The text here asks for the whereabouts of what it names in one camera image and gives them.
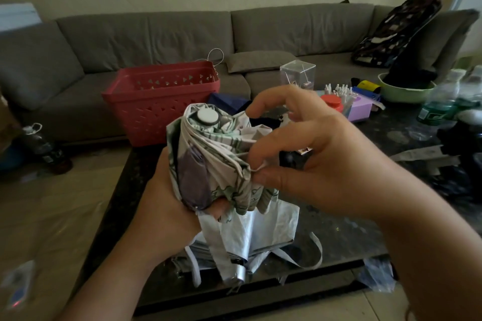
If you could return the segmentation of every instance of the back cushion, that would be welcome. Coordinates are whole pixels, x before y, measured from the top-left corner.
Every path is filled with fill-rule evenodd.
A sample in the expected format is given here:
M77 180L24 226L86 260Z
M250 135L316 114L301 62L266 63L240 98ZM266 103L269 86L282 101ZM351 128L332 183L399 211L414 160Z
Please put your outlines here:
M310 4L231 13L236 52L283 50L295 56L353 51L367 35L372 4Z
M57 23L40 23L0 33L0 87L30 111L84 76Z
M216 47L225 55L234 48L229 12L99 14L57 22L89 73L194 61Z

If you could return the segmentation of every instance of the red bottle cap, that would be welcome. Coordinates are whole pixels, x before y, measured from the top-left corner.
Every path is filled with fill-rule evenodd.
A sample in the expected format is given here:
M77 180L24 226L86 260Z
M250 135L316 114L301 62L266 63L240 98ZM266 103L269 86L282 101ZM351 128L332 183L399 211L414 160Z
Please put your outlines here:
M324 94L324 95L322 95L321 98L326 103L326 105L333 108L334 110L337 110L339 112L343 111L343 104L341 104L341 98L340 97L337 97L334 94Z

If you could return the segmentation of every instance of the clear plastic box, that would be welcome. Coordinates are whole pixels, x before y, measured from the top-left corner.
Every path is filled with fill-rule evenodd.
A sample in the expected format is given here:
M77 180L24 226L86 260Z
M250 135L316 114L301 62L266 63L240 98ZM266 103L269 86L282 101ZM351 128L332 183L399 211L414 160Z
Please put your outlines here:
M281 84L294 84L302 89L313 90L316 65L300 60L280 66Z

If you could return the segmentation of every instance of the yellow object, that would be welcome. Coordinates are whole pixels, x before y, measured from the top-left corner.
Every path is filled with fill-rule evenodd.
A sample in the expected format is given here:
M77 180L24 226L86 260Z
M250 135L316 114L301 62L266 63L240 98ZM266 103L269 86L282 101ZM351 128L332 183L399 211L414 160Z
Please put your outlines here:
M370 92L375 92L375 90L379 88L380 85L369 82L368 80L362 80L358 83L357 87L360 89L370 90Z
M399 88L392 85L385 84L383 79L388 75L387 72L378 75L378 80L382 86L382 97L385 100L393 103L412 103L420 104L425 102L430 91L435 87L435 83L431 82L432 87L430 89L409 89Z

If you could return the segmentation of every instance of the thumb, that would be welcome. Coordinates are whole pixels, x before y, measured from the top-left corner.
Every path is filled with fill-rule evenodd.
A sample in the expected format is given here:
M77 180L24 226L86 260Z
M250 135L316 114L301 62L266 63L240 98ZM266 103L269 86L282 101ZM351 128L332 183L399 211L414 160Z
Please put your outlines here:
M252 181L264 187L275 188L291 195L307 197L309 188L313 187L316 178L292 168L267 166L253 173Z

